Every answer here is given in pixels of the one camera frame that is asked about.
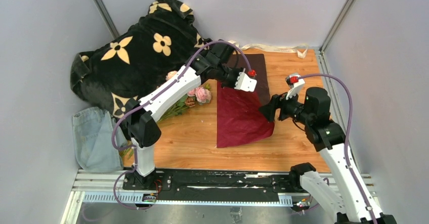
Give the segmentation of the dark red wrapping paper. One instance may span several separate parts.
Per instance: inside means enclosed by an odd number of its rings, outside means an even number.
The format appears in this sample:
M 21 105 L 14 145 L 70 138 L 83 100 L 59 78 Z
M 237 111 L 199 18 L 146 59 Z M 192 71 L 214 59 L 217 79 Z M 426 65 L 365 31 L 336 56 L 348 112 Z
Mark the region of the dark red wrapping paper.
M 217 147 L 235 147 L 270 137 L 274 122 L 269 122 L 259 107 L 269 103 L 270 89 L 263 54 L 246 55 L 256 71 L 254 92 L 238 91 L 217 85 Z

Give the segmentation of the pink fake flower stem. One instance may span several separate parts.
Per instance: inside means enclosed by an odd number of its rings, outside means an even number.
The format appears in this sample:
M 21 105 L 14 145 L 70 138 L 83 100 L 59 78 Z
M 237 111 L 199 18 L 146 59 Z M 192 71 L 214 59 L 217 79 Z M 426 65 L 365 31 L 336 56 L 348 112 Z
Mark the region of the pink fake flower stem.
M 210 89 L 206 86 L 199 86 L 186 93 L 176 103 L 168 108 L 167 111 L 161 116 L 160 120 L 182 115 L 188 109 L 196 105 L 209 104 L 211 99 L 212 94 Z
M 170 80 L 170 79 L 171 79 L 171 78 L 173 78 L 176 74 L 177 74 L 177 71 L 171 71 L 171 72 L 169 72 L 169 73 L 166 75 L 165 80 L 166 80 L 166 81 Z

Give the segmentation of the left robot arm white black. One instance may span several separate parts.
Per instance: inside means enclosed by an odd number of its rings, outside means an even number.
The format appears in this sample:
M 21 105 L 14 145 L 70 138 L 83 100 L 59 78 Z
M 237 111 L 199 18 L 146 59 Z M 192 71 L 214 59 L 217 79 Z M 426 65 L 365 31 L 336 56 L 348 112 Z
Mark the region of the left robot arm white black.
M 128 111 L 120 118 L 131 137 L 134 163 L 125 182 L 135 178 L 135 186 L 147 190 L 160 181 L 155 176 L 154 145 L 161 136 L 157 125 L 161 116 L 189 91 L 201 86 L 209 79 L 217 80 L 223 87 L 244 92 L 253 92 L 256 86 L 254 71 L 248 66 L 230 68 L 226 62 L 236 51 L 243 52 L 234 44 L 224 40 L 209 42 L 200 47 L 171 79 L 158 89 L 127 105 Z

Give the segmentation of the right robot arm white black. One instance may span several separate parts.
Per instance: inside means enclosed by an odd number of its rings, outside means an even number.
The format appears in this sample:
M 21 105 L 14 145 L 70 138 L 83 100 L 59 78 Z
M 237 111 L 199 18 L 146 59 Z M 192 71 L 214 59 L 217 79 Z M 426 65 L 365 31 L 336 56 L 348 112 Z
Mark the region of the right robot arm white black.
M 291 184 L 307 191 L 329 213 L 334 223 L 396 223 L 375 203 L 361 176 L 352 174 L 355 168 L 351 153 L 346 149 L 346 135 L 341 126 L 330 118 L 331 99 L 320 87 L 307 89 L 305 101 L 298 96 L 273 95 L 259 111 L 272 122 L 276 110 L 279 120 L 291 118 L 305 126 L 307 139 L 328 165 L 338 192 L 335 192 L 309 163 L 292 166 Z

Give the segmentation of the black blanket cream flowers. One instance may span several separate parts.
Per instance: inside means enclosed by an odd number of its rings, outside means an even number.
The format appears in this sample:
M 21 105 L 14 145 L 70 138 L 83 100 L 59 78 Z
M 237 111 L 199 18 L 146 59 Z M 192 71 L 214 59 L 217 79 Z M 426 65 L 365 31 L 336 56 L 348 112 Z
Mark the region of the black blanket cream flowers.
M 126 33 L 94 51 L 80 52 L 70 88 L 83 101 L 121 118 L 128 102 L 165 83 L 207 43 L 194 27 L 194 12 L 179 0 L 156 0 Z

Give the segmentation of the cream ribbon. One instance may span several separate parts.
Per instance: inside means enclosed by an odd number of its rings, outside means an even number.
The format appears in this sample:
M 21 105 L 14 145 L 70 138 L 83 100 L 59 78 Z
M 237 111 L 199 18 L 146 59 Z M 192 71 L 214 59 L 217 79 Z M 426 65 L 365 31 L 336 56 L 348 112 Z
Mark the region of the cream ribbon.
M 304 59 L 307 56 L 309 45 L 306 43 L 299 44 L 295 47 L 270 46 L 267 44 L 250 43 L 240 46 L 237 41 L 229 40 L 229 43 L 239 47 L 242 51 L 249 49 L 257 49 L 264 52 L 296 54 L 299 58 Z

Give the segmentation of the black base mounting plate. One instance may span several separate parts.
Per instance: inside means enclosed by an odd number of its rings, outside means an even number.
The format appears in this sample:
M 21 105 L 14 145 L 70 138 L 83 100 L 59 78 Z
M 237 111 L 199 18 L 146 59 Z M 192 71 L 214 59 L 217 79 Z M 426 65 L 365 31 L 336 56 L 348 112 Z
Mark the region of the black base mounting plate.
M 122 188 L 152 191 L 160 200 L 174 201 L 275 202 L 280 194 L 308 195 L 288 172 L 158 168 L 146 177 L 127 173 Z

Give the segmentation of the light blue denim cloth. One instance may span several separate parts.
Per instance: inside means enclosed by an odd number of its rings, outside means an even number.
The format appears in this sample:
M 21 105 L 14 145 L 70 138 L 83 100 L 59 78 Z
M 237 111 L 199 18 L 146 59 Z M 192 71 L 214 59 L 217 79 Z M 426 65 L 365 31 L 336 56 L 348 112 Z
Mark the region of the light blue denim cloth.
M 112 146 L 115 125 L 111 114 L 98 107 L 84 109 L 72 116 L 75 158 L 83 170 L 108 173 L 124 168 L 119 151 Z

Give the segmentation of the aluminium frame rail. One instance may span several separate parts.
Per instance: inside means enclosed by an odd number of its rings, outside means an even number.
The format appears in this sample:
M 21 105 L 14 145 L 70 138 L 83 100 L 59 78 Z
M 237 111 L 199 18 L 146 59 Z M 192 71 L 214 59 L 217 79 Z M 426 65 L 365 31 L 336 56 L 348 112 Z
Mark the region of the aluminium frame rail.
M 330 223 L 394 223 L 378 206 L 369 176 L 361 176 L 358 187 L 348 174 L 318 173 L 309 164 L 293 166 L 289 172 L 161 168 L 147 177 L 134 170 L 79 170 L 61 223 L 110 221 L 111 210 L 92 214 L 102 203 L 158 218 L 166 217 L 169 206 L 227 206 L 234 223 L 241 221 L 246 206 L 285 207 L 295 215 L 321 207 Z

